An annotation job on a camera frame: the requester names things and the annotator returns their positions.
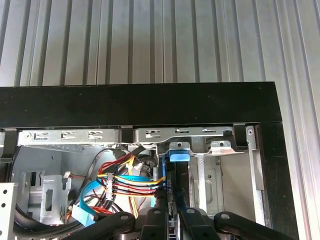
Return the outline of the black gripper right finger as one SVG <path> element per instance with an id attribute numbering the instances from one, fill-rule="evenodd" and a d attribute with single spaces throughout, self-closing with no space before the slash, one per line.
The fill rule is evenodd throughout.
<path id="1" fill-rule="evenodd" d="M 298 227 L 293 213 L 271 208 L 271 227 L 229 211 L 210 218 L 199 208 L 190 207 L 183 193 L 176 193 L 174 201 L 184 229 L 192 240 L 220 240 L 219 234 L 231 235 L 237 240 L 298 240 Z"/>

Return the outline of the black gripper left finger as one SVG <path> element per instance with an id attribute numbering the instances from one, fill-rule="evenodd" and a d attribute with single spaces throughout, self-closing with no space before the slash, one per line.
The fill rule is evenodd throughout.
<path id="1" fill-rule="evenodd" d="M 135 218 L 128 212 L 105 217 L 69 236 L 71 240 L 167 240 L 167 193 L 155 193 L 156 206 L 147 208 L 146 214 Z"/>

